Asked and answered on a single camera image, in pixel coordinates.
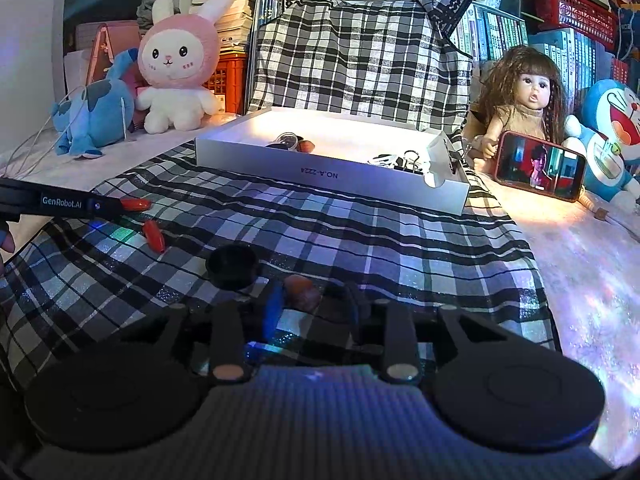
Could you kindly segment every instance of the black and white plaid cloth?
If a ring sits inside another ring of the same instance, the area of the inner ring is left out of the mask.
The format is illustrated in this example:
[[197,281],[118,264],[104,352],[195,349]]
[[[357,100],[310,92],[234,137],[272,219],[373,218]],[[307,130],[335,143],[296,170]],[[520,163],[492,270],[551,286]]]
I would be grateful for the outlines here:
[[[467,5],[287,0],[258,45],[252,107],[307,106],[448,128],[460,147],[470,65],[446,35]],[[416,36],[414,27],[423,33]],[[294,48],[295,30],[300,44]],[[321,40],[327,34],[330,41]],[[465,171],[472,189],[457,217],[203,170],[194,144],[187,143],[97,188],[148,198],[150,211],[114,223],[54,220],[8,263],[0,282],[4,366],[25,386],[47,364],[169,304],[195,310],[227,298],[230,293],[206,280],[205,260],[235,240],[260,254],[262,279],[253,294],[265,279],[290,273],[321,288],[356,282],[373,298],[417,308],[462,306],[558,348],[529,245],[482,182]],[[160,256],[141,234],[147,218],[164,233],[167,250]],[[354,348],[347,327],[334,321],[322,310],[318,316],[286,310],[276,339],[249,346],[248,357],[308,365],[372,362],[371,349]],[[422,356],[428,366],[428,348]]]
[[466,116],[471,62],[448,38],[470,3],[285,0],[258,36],[249,110],[307,108],[453,132]]

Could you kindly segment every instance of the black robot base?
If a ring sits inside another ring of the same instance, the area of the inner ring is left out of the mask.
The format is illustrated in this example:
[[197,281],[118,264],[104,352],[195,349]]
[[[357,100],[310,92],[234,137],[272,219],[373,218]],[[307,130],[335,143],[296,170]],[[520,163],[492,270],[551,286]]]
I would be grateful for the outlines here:
[[[466,311],[414,312],[344,291],[355,344],[378,369],[251,369],[284,304],[167,309],[43,370],[24,395],[43,445],[32,480],[601,480],[589,449],[604,391],[586,368]],[[418,342],[432,342],[428,394]],[[192,371],[206,348],[207,373]]]

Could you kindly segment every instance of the phone screen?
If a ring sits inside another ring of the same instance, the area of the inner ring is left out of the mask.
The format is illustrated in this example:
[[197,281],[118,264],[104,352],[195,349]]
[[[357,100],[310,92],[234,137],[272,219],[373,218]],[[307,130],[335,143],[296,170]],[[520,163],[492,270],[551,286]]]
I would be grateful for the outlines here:
[[586,160],[561,146],[503,133],[495,177],[513,187],[575,201]]

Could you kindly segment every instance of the pink bunny plush toy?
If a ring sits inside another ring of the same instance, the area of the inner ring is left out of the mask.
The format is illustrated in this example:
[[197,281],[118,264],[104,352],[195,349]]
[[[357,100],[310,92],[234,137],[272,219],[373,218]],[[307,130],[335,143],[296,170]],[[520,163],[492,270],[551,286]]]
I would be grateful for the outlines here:
[[140,43],[138,65],[151,85],[136,99],[137,110],[149,110],[145,130],[161,134],[171,126],[195,130],[204,114],[218,111],[216,97],[202,85],[220,57],[214,24],[235,0],[207,0],[197,14],[174,15],[173,0],[156,0],[154,26]]

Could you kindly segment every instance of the red plastic basket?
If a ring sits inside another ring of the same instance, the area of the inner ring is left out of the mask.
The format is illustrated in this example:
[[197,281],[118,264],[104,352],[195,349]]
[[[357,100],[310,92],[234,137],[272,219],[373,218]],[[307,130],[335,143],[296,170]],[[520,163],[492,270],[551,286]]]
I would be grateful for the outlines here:
[[540,30],[571,27],[613,51],[618,20],[612,12],[589,0],[534,0]]
[[245,76],[246,54],[223,54],[216,71],[203,86],[225,96],[225,112],[242,114]]

